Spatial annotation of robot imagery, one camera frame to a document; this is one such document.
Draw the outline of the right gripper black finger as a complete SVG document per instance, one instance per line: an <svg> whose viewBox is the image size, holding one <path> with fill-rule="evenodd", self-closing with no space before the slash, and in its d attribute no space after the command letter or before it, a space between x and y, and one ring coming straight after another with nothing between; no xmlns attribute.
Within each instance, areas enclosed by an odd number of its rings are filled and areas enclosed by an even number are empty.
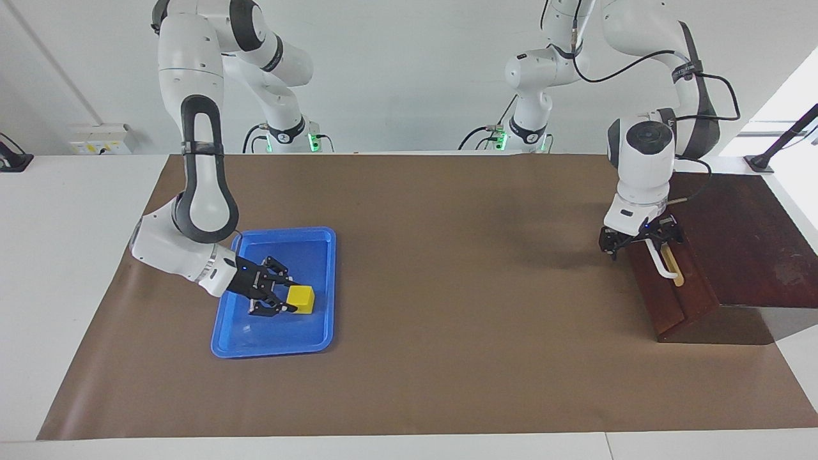
<svg viewBox="0 0 818 460"><path fill-rule="evenodd" d="M272 256L267 256L259 269L259 286L299 286L289 274L289 268Z"/></svg>
<svg viewBox="0 0 818 460"><path fill-rule="evenodd" d="M251 300L251 306L249 306L248 310L248 313L251 316L266 318L277 316L281 312L298 312L298 307L295 305L290 305L286 301L272 295L271 297L266 297L265 299Z"/></svg>

